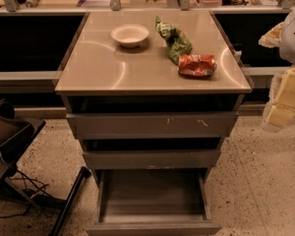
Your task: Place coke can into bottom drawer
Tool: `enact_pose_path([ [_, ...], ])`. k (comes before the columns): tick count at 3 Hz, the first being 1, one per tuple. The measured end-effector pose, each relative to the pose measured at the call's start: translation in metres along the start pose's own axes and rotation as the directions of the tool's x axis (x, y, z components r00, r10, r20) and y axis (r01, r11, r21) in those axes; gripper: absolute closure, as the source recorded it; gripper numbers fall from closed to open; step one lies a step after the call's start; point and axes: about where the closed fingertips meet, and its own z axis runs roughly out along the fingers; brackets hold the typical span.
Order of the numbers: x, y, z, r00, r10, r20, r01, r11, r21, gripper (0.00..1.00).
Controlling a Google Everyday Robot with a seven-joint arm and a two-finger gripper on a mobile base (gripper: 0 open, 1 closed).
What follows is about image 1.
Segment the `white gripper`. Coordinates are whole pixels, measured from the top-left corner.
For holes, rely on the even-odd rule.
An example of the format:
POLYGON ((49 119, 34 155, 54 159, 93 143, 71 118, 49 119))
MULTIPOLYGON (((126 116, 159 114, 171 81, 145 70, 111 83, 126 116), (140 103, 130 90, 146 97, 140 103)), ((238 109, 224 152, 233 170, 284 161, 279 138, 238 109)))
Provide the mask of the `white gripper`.
MULTIPOLYGON (((277 24, 259 39, 266 48, 278 47, 281 43, 283 23, 277 24)), ((295 117, 295 66, 272 78, 269 101, 265 105, 262 128, 268 132, 279 132, 295 117)))

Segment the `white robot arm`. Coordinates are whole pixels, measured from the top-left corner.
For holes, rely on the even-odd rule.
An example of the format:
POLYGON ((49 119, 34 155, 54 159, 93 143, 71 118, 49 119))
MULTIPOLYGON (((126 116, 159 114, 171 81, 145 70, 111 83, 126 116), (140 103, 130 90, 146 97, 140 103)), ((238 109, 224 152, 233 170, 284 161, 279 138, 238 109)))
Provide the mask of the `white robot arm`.
POLYGON ((282 23, 260 38, 259 45, 278 47, 279 56, 291 64, 286 72, 273 76, 263 113, 263 129, 276 133, 295 116, 295 7, 282 23))

